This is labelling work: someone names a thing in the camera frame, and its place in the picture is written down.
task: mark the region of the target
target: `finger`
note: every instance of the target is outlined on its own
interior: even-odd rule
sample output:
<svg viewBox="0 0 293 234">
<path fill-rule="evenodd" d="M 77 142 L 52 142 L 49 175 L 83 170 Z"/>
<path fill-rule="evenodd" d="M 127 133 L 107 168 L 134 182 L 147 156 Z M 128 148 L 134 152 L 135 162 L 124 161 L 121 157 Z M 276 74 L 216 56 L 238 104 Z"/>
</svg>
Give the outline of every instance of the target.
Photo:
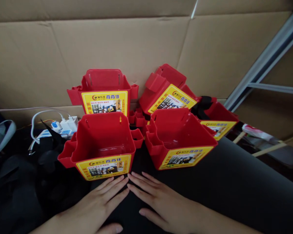
<svg viewBox="0 0 293 234">
<path fill-rule="evenodd" d="M 124 175 L 118 177 L 117 179 L 113 180 L 109 184 L 107 184 L 104 188 L 100 190 L 100 194 L 106 193 L 108 190 L 110 190 L 114 185 L 118 184 L 124 179 Z"/>
<path fill-rule="evenodd" d="M 116 234 L 120 233 L 123 230 L 123 227 L 118 223 L 112 223 L 100 228 L 96 234 Z"/>
<path fill-rule="evenodd" d="M 139 175 L 138 173 L 131 172 L 131 174 L 132 174 L 134 177 L 136 177 L 136 178 L 138 178 L 138 179 L 140 179 L 140 180 L 143 180 L 144 182 L 148 183 L 149 185 L 151 185 L 151 186 L 153 186 L 153 187 L 156 187 L 156 186 L 157 186 L 157 184 L 155 184 L 155 183 L 153 183 L 152 181 L 148 180 L 147 178 L 145 178 L 145 177 Z"/>
<path fill-rule="evenodd" d="M 155 179 L 153 176 L 149 175 L 148 173 L 142 172 L 142 175 L 145 176 L 146 178 L 148 178 L 149 180 L 151 180 L 152 182 L 156 183 L 156 184 L 161 184 L 162 182 L 158 181 L 157 179 Z"/>
<path fill-rule="evenodd" d="M 128 195 L 129 189 L 126 188 L 121 193 L 117 194 L 115 197 L 113 197 L 107 204 L 107 214 L 110 215 L 113 210 L 124 200 L 124 198 Z"/>
<path fill-rule="evenodd" d="M 161 229 L 164 231 L 168 231 L 168 223 L 157 213 L 147 209 L 147 208 L 142 208 L 139 210 L 139 213 L 142 216 L 145 216 L 148 220 L 159 226 Z"/>
<path fill-rule="evenodd" d="M 128 177 L 126 177 L 121 182 L 114 185 L 109 191 L 107 191 L 103 195 L 105 202 L 108 202 L 113 196 L 115 196 L 126 185 L 126 183 L 128 183 Z"/>
<path fill-rule="evenodd" d="M 106 181 L 104 181 L 102 184 L 100 184 L 98 187 L 96 187 L 94 190 L 99 191 L 100 189 L 104 188 L 109 182 L 113 181 L 114 177 L 108 178 Z"/>
<path fill-rule="evenodd" d="M 143 180 L 138 179 L 137 177 L 134 177 L 131 174 L 128 174 L 128 177 L 134 184 L 138 185 L 144 191 L 148 192 L 149 194 L 155 195 L 155 188 L 153 186 L 149 185 Z"/>
<path fill-rule="evenodd" d="M 136 186 L 127 184 L 128 188 L 130 189 L 131 192 L 133 192 L 138 198 L 140 198 L 142 201 L 144 201 L 146 204 L 152 206 L 152 201 L 154 197 L 144 191 L 141 191 L 138 189 Z"/>
</svg>

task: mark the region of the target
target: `red plastic bucket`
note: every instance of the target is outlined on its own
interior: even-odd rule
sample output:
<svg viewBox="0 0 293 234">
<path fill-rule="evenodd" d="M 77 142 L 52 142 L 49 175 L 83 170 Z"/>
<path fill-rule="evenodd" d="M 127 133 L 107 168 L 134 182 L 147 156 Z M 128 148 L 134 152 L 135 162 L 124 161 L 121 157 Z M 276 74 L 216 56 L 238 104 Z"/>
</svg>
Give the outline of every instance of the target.
<svg viewBox="0 0 293 234">
<path fill-rule="evenodd" d="M 130 100 L 138 98 L 138 89 L 118 69 L 93 69 L 83 76 L 80 86 L 67 93 L 73 105 L 83 105 L 86 114 L 122 112 L 128 116 Z"/>
<path fill-rule="evenodd" d="M 156 110 L 146 125 L 146 146 L 157 170 L 195 166 L 218 142 L 188 109 Z"/>
<path fill-rule="evenodd" d="M 215 131 L 216 140 L 225 136 L 239 121 L 238 116 L 217 102 L 215 97 L 200 97 L 191 112 L 200 119 L 201 124 Z"/>
<path fill-rule="evenodd" d="M 58 160 L 66 168 L 76 167 L 86 180 L 118 176 L 131 171 L 142 142 L 140 130 L 130 130 L 122 112 L 84 115 Z"/>
<path fill-rule="evenodd" d="M 186 77 L 168 64 L 160 66 L 146 81 L 139 99 L 143 112 L 151 115 L 158 109 L 190 109 L 197 97 L 186 85 Z"/>
</svg>

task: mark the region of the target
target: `metal shelf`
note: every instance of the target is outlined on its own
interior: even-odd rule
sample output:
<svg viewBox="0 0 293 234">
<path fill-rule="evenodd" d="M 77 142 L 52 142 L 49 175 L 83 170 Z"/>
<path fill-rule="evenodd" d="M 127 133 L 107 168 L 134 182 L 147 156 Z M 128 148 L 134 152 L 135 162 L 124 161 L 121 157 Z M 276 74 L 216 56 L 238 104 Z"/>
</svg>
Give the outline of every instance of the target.
<svg viewBox="0 0 293 234">
<path fill-rule="evenodd" d="M 293 14 L 231 93 L 225 107 L 234 112 L 254 88 L 293 94 L 293 87 L 262 84 L 261 81 L 293 45 Z"/>
</svg>

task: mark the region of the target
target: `cardboard wall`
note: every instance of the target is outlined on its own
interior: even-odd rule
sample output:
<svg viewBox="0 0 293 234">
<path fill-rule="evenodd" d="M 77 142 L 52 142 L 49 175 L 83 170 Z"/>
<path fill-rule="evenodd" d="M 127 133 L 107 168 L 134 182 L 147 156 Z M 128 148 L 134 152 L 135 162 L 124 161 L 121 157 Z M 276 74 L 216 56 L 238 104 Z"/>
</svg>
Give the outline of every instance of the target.
<svg viewBox="0 0 293 234">
<path fill-rule="evenodd" d="M 263 83 L 293 87 L 293 46 Z M 254 89 L 235 113 L 241 121 L 281 140 L 293 137 L 293 94 Z M 293 139 L 288 144 L 293 146 Z"/>
<path fill-rule="evenodd" d="M 196 16 L 177 69 L 195 94 L 227 98 L 290 12 Z"/>
<path fill-rule="evenodd" d="M 198 0 L 195 15 L 293 11 L 293 0 Z"/>
<path fill-rule="evenodd" d="M 0 0 L 0 22 L 189 16 L 196 0 Z"/>
<path fill-rule="evenodd" d="M 290 1 L 201 0 L 193 19 L 196 0 L 0 1 L 0 109 L 68 108 L 66 89 L 95 68 L 121 69 L 141 96 L 164 63 L 196 95 L 225 100 L 291 14 Z M 3 113 L 17 124 L 32 114 Z"/>
</svg>

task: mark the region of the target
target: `human hand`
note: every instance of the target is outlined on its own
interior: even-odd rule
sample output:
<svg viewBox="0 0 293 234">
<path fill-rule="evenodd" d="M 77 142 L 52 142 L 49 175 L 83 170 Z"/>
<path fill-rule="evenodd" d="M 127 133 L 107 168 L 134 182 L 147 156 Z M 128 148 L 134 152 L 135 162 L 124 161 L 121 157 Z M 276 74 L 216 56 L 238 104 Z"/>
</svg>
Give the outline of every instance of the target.
<svg viewBox="0 0 293 234">
<path fill-rule="evenodd" d="M 109 224 L 101 229 L 100 227 L 112 211 L 128 195 L 129 189 L 125 189 L 120 194 L 116 195 L 127 182 L 128 177 L 124 179 L 123 175 L 115 180 L 114 177 L 107 179 L 96 189 L 88 193 L 76 205 L 57 214 L 35 229 L 32 234 L 120 233 L 123 228 L 118 223 Z"/>
<path fill-rule="evenodd" d="M 129 179 L 142 188 L 127 184 L 128 188 L 142 201 L 150 205 L 157 213 L 147 209 L 140 209 L 139 213 L 148 220 L 171 233 L 199 233 L 197 223 L 200 220 L 201 206 L 175 192 L 154 177 L 142 172 L 145 177 L 132 172 Z"/>
</svg>

